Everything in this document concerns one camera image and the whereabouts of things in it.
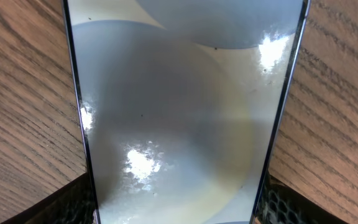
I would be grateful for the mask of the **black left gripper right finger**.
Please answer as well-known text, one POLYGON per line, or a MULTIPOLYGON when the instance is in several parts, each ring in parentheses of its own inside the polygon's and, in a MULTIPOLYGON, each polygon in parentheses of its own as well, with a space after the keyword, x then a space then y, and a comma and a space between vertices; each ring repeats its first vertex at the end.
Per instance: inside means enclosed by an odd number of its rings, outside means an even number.
POLYGON ((263 224, 346 224, 270 174, 265 176, 255 218, 263 224))

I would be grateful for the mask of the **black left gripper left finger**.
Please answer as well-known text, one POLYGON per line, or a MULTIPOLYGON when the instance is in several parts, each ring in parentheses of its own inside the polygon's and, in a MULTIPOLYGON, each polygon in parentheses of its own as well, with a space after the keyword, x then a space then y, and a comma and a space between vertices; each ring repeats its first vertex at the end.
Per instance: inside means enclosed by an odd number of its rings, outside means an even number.
POLYGON ((93 224, 96 205, 85 173, 2 224, 93 224))

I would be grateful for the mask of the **Samsung Galaxy smartphone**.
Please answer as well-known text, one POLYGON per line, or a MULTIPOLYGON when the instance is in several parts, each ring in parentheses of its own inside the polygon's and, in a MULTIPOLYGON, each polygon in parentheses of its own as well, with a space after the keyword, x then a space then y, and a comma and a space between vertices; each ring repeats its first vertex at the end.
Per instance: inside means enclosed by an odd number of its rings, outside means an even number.
POLYGON ((252 223, 310 2, 67 0, 98 223, 252 223))

